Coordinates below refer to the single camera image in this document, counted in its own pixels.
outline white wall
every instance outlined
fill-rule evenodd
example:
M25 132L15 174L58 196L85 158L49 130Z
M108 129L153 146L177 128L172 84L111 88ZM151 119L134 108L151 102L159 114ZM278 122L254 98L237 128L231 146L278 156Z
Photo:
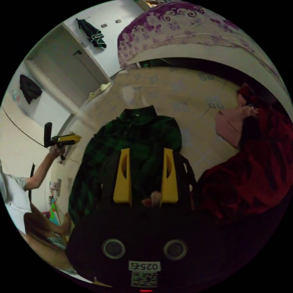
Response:
M47 122L53 123L52 135L57 135L63 124L70 116L70 112L50 93L48 93L40 84L38 84L43 93L36 100L32 100L30 105L26 101L22 91L19 89L20 75L24 74L34 82L38 82L32 77L24 62L20 64L16 70L11 82L7 88L7 92L13 96L13 91L17 92L19 102L17 103L20 109L42 128Z
M77 36L101 65L106 74L111 77L120 71L117 51L118 35L142 13L144 11L134 0L114 0L81 11L65 20L64 24ZM107 44L105 50L97 49L89 43L85 33L79 29L76 18L85 18L87 22L101 30L104 35L103 40ZM115 20L118 19L121 20L121 23L117 24ZM102 24L107 24L108 26L101 28Z
M44 130L25 115L6 92L0 108L0 158L6 174L30 177L32 165L35 164L37 170L44 160L48 149L28 136L42 144ZM40 188L32 191L32 203L42 212L49 209L51 171L50 169Z

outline floral bedsheet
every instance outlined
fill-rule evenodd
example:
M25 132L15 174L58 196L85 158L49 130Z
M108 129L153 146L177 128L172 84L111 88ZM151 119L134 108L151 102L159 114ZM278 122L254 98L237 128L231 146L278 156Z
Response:
M120 67L126 68L127 62L147 49L190 43L242 48L254 56L288 94L274 64L252 38L224 17L189 2L158 5L132 21L118 36Z

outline camera lens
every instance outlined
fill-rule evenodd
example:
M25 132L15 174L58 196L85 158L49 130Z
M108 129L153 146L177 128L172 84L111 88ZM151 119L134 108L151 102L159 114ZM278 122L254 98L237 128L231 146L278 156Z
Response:
M102 250L110 259L119 259L125 254L125 246L118 239L108 239L103 243Z
M164 254L170 260L182 259L187 253L187 245L182 240L171 240L164 246Z

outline white t-shirt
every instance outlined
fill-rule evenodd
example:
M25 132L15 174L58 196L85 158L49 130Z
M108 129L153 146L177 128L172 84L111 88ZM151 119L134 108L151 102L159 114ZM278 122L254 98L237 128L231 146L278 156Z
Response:
M24 191L25 179L3 173L0 161L0 190L7 211L16 226L26 234L24 214L31 213L30 200Z

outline green plaid shirt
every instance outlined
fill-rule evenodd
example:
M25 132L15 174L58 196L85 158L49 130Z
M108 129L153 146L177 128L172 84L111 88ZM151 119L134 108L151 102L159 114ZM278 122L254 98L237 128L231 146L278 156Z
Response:
M90 140L69 197L68 211L74 224L96 210L99 183L107 172L107 160L130 148L132 203L138 204L161 190L163 151L180 152L182 138L174 118L158 116L154 106L125 109Z

